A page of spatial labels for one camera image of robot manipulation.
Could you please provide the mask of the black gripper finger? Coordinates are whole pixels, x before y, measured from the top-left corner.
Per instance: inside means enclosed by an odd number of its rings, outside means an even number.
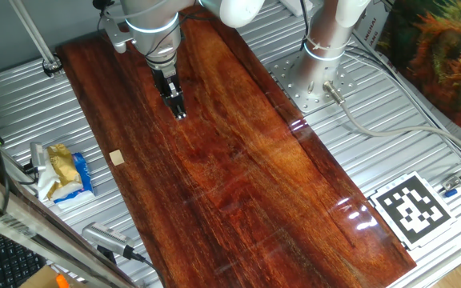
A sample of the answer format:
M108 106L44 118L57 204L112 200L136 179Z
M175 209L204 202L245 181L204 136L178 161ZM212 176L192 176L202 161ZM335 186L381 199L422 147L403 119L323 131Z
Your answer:
M175 118L177 120L182 120L186 117L186 109L184 106L184 98L182 90L177 87L173 82L168 84L170 88L170 96L172 101L175 103Z
M172 101L170 94L161 94L162 100L165 105L170 109L173 115L175 115L175 103Z

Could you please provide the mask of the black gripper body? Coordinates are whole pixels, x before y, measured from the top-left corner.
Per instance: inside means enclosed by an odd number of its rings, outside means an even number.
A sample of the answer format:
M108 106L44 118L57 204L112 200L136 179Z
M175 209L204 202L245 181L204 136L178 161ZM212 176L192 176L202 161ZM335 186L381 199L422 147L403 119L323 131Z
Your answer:
M154 79L154 86L162 98L176 98L182 96L182 88L178 78L175 64L158 66L151 69Z

